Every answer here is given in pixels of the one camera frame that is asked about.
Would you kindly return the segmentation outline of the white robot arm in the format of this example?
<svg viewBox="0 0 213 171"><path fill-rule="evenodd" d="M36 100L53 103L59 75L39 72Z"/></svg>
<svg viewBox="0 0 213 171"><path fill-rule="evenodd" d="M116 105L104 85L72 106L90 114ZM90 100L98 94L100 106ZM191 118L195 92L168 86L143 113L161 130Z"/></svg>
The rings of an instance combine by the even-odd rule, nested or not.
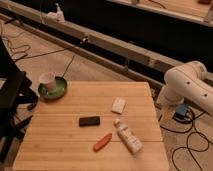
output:
<svg viewBox="0 0 213 171"><path fill-rule="evenodd" d="M178 106L188 99L213 114L213 87L204 82L207 75L205 65L191 61L169 69L164 74L157 102L164 107Z"/></svg>

